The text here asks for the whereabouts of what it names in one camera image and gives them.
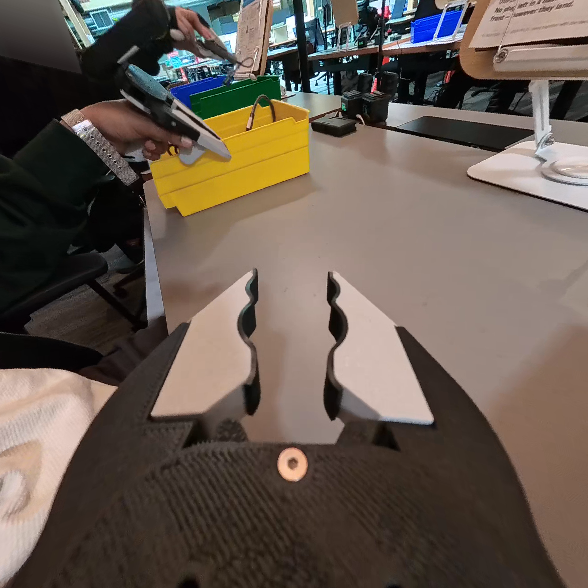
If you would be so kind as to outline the green plastic bin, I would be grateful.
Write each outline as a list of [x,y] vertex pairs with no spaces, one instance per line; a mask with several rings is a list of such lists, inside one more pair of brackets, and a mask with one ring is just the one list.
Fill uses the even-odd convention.
[[276,76],[260,76],[255,80],[241,80],[230,85],[191,94],[187,106],[202,120],[252,106],[260,95],[282,99],[282,86]]

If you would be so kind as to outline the printed instruction sheet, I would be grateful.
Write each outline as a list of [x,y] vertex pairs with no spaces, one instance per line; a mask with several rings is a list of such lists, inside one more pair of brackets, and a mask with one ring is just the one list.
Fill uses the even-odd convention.
[[474,49],[587,37],[587,1],[490,1]]

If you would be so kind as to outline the person's left hand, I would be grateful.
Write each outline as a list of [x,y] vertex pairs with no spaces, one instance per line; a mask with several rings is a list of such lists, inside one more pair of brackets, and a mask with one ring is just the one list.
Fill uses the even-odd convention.
[[190,150],[194,145],[190,138],[159,126],[127,100],[89,105],[81,109],[81,114],[122,155],[141,150],[143,158],[154,161],[171,146]]

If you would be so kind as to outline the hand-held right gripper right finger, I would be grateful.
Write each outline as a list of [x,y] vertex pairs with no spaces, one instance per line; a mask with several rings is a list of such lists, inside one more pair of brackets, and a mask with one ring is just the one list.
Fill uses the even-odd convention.
[[339,273],[327,274],[324,407],[330,420],[432,425],[434,417],[397,324]]

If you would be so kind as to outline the grey desk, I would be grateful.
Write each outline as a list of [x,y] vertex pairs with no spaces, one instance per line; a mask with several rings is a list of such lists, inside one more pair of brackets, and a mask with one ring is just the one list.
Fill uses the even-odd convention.
[[327,273],[405,327],[484,413],[569,587],[587,587],[587,214],[467,176],[486,152],[310,131],[310,172],[182,217],[146,202],[169,329],[252,268],[261,442],[333,442]]

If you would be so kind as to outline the black rectangular desk plate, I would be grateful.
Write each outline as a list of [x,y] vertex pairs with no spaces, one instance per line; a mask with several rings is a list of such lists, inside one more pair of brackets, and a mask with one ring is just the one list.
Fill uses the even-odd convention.
[[529,129],[484,122],[421,116],[394,128],[395,131],[493,153],[504,151],[532,136]]

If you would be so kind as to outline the black battery charger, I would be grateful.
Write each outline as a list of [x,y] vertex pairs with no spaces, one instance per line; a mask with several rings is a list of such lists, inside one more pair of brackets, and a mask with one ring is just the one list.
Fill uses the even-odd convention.
[[399,74],[383,71],[377,75],[362,72],[351,89],[343,91],[341,116],[371,126],[383,125],[399,84]]

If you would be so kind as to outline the silver mesh wristwatch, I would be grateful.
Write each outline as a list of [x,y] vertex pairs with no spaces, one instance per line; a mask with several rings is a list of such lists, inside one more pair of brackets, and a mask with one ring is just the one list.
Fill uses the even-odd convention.
[[98,128],[81,111],[74,109],[61,117],[67,126],[125,186],[132,186],[139,180],[136,172],[118,153]]

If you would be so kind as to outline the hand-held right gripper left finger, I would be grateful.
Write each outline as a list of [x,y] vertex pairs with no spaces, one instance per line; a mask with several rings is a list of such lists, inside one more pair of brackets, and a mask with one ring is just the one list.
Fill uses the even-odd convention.
[[189,322],[151,409],[155,421],[195,419],[206,435],[252,416],[261,401],[258,354],[251,340],[259,299],[252,269]]

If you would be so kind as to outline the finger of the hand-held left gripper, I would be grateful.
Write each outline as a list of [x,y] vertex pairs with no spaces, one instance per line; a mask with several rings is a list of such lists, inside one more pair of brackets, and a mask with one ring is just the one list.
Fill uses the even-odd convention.
[[172,101],[172,121],[176,132],[188,137],[192,143],[190,148],[180,148],[181,162],[196,162],[208,153],[224,161],[231,160],[232,156],[220,136],[176,98]]

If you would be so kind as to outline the cardboard-backed instruction sheet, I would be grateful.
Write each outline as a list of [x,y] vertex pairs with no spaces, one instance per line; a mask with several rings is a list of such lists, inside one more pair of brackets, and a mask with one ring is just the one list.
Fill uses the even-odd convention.
[[235,68],[236,81],[264,75],[272,19],[272,1],[241,1],[235,49],[240,63]]

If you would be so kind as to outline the blue plastic bin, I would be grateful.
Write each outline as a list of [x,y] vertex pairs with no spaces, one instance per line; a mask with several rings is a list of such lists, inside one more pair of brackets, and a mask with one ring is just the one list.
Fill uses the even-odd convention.
[[428,43],[444,37],[453,36],[463,21],[464,7],[448,10],[425,18],[414,19],[410,23],[410,42]]
[[200,94],[202,92],[207,92],[213,89],[220,88],[227,76],[216,76],[216,77],[207,77],[205,79],[191,82],[188,84],[170,85],[168,87],[168,91],[175,97],[175,99],[179,100],[184,106],[192,109],[191,107],[191,100],[190,97],[192,95]]

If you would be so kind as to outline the yellow plastic bin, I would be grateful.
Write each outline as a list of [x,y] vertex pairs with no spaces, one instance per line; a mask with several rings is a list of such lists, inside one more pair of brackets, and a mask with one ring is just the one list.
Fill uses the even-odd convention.
[[166,209],[187,217],[249,195],[310,171],[309,111],[280,100],[221,114],[204,122],[223,140],[231,154],[214,153],[186,165],[177,154],[150,164],[159,199]]

